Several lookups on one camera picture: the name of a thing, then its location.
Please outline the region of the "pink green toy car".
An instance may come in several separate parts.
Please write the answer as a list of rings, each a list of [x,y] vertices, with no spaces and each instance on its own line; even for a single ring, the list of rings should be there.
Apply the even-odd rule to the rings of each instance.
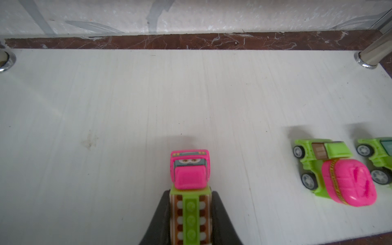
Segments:
[[[208,150],[179,150],[170,155],[172,245],[211,245],[212,191]]]

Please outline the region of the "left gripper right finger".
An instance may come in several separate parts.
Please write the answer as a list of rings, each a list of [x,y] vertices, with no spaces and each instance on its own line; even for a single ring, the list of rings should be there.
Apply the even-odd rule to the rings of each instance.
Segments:
[[[242,245],[218,192],[212,192],[212,244]]]

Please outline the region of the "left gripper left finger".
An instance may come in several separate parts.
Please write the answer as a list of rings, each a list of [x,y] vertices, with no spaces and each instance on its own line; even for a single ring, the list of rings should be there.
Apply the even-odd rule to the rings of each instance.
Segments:
[[[170,245],[171,207],[169,193],[169,190],[163,192],[140,245]]]

